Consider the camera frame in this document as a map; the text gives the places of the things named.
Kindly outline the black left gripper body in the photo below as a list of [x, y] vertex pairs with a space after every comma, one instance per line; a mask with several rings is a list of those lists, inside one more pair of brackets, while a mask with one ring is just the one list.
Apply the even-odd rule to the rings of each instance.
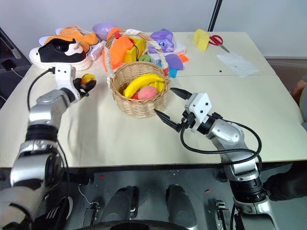
[[83, 98], [83, 97], [88, 97], [89, 96], [89, 93], [88, 91], [83, 91], [81, 89], [81, 85], [74, 85], [74, 88], [77, 90], [77, 92], [79, 93], [80, 97]]

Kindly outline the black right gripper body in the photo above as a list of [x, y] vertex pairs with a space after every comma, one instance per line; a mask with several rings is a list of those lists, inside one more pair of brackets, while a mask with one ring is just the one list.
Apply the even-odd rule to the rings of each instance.
[[196, 116], [192, 112], [188, 113], [187, 111], [184, 111], [182, 115], [183, 117], [181, 119], [181, 123], [178, 124], [177, 132], [181, 132], [183, 129], [193, 128], [196, 122]]

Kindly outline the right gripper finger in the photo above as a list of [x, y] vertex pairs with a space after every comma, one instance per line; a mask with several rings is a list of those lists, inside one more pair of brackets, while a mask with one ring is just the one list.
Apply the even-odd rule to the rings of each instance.
[[174, 129], [175, 131], [180, 131], [180, 124], [175, 123], [170, 119], [170, 116], [166, 115], [165, 113], [154, 109], [156, 115], [162, 120], [163, 123]]
[[192, 93], [184, 89], [172, 87], [170, 90], [184, 100], [188, 100], [192, 96]]

